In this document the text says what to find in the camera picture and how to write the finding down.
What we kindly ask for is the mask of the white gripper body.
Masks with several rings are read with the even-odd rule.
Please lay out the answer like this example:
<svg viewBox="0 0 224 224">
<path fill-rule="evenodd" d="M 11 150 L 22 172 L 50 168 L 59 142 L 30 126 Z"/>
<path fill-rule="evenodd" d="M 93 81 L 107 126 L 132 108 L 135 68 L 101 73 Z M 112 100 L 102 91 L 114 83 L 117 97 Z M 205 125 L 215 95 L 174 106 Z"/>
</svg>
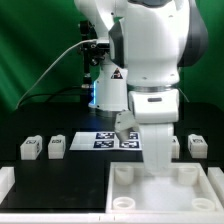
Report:
<svg viewBox="0 0 224 224">
<path fill-rule="evenodd" d="M 129 92 L 129 106 L 139 127 L 145 169 L 166 170 L 171 163 L 174 123 L 179 118 L 179 91 Z"/>
</svg>

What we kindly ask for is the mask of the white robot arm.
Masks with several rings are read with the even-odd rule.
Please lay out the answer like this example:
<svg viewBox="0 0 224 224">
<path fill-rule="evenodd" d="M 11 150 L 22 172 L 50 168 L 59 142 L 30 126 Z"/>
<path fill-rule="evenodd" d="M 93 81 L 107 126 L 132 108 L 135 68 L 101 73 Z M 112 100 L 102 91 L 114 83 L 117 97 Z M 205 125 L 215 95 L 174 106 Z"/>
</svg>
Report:
<svg viewBox="0 0 224 224">
<path fill-rule="evenodd" d="M 100 75 L 89 107 L 116 116 L 120 140 L 139 132 L 148 172 L 167 169 L 179 118 L 178 69 L 195 64 L 208 43 L 196 0 L 74 3 L 96 32 L 90 61 L 100 65 Z"/>
</svg>

